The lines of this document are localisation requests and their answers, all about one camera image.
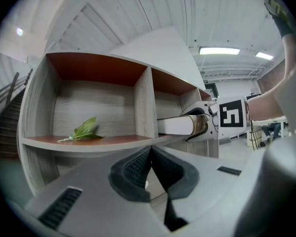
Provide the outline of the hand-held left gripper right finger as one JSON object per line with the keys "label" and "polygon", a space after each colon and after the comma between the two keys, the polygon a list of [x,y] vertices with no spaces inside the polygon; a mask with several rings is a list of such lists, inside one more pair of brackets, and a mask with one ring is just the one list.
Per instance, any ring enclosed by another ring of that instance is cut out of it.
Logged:
{"label": "hand-held left gripper right finger", "polygon": [[152,146],[152,164],[170,206],[152,232],[235,232],[253,192],[253,156],[246,162]]}

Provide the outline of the white background table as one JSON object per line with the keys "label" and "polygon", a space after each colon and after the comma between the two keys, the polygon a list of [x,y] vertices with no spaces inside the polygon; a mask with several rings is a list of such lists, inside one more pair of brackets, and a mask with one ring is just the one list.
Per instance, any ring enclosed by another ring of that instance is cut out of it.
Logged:
{"label": "white background table", "polygon": [[252,121],[254,133],[251,134],[251,128],[249,128],[249,130],[247,131],[247,146],[253,149],[257,149],[257,146],[260,147],[260,143],[266,142],[268,138],[270,138],[270,141],[272,141],[273,131],[270,132],[271,136],[266,136],[262,130],[263,126],[270,125],[272,123],[279,123],[281,125],[281,129],[279,131],[279,136],[281,138],[284,138],[288,135],[288,122],[285,116],[267,120]]}

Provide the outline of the dark staircase with railing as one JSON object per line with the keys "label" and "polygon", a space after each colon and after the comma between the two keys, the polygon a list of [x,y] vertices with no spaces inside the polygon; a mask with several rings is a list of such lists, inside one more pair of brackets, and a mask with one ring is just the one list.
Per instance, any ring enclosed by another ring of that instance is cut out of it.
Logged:
{"label": "dark staircase with railing", "polygon": [[0,158],[18,159],[17,129],[20,116],[21,103],[25,86],[27,85],[33,69],[19,78],[16,73],[12,82],[0,89]]}

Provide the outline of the green artificial leaf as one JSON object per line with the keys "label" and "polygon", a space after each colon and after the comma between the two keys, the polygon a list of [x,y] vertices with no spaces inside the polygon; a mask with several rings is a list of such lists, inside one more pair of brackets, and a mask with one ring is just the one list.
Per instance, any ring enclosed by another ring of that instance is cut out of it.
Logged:
{"label": "green artificial leaf", "polygon": [[74,133],[68,138],[58,140],[57,142],[67,141],[79,141],[88,139],[102,139],[103,136],[99,136],[95,133],[97,117],[92,117],[86,120],[81,126],[74,130]]}

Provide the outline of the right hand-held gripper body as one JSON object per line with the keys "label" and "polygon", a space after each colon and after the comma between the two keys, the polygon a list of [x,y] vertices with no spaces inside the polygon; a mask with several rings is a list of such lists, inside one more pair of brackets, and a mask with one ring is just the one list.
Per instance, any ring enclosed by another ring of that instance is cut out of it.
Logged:
{"label": "right hand-held gripper body", "polygon": [[240,135],[251,127],[249,104],[243,96],[218,98],[208,108],[218,140]]}

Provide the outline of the long ceiling light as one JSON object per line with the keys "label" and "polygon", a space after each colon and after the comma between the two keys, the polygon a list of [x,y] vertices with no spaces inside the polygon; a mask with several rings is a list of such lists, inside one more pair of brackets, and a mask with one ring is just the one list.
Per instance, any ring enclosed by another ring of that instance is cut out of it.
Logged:
{"label": "long ceiling light", "polygon": [[240,52],[239,48],[231,47],[200,47],[200,55],[238,55]]}

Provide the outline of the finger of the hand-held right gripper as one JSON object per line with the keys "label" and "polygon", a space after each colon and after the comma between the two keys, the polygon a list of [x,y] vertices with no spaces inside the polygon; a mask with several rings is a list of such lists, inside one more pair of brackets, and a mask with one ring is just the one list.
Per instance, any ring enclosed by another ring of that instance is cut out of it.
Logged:
{"label": "finger of the hand-held right gripper", "polygon": [[192,105],[190,105],[189,107],[185,108],[182,113],[181,116],[183,115],[210,115],[209,113],[209,101],[197,101],[195,103],[193,103]]}
{"label": "finger of the hand-held right gripper", "polygon": [[185,141],[186,142],[200,142],[200,141],[206,141],[206,140],[217,140],[217,132],[216,131],[207,131],[206,133],[199,133],[195,134],[193,136],[188,137]]}

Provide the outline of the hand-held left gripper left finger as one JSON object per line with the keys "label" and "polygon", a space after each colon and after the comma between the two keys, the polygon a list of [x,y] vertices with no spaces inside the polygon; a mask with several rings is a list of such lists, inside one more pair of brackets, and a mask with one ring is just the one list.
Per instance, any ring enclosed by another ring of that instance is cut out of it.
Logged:
{"label": "hand-held left gripper left finger", "polygon": [[64,237],[164,237],[145,182],[150,147],[87,160],[48,184],[25,209]]}

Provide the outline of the small rectangular ceiling light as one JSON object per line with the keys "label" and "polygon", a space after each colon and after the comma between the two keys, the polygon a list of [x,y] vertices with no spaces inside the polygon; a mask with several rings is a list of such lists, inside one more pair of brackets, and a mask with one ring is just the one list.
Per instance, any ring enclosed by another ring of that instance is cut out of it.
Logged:
{"label": "small rectangular ceiling light", "polygon": [[272,60],[274,58],[272,55],[269,55],[263,52],[257,52],[256,57],[266,59],[266,60]]}

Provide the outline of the dark background door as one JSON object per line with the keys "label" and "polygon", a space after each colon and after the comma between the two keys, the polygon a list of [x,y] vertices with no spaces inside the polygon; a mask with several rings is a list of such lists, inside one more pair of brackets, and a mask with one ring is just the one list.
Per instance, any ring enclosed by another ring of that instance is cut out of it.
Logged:
{"label": "dark background door", "polygon": [[210,93],[213,101],[216,101],[219,97],[218,90],[215,83],[205,84],[206,90]]}

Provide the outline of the grey wooden desk with hutch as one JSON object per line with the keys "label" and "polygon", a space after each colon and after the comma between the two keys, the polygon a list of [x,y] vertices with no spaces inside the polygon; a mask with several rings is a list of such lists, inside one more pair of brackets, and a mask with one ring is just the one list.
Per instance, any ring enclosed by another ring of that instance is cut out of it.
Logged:
{"label": "grey wooden desk with hutch", "polygon": [[[61,164],[182,140],[158,133],[157,120],[209,99],[205,88],[134,59],[44,55],[26,86],[18,123],[19,155],[31,192],[36,195],[57,179]],[[102,139],[57,142],[92,117]]]}

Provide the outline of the person's right forearm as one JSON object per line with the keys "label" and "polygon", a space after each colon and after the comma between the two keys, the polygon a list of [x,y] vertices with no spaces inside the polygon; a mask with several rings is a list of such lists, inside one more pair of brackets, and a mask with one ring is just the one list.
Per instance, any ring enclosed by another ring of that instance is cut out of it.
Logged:
{"label": "person's right forearm", "polygon": [[251,120],[274,119],[284,115],[275,95],[279,93],[280,89],[288,81],[289,75],[295,66],[296,57],[286,58],[283,79],[268,92],[248,101]]}

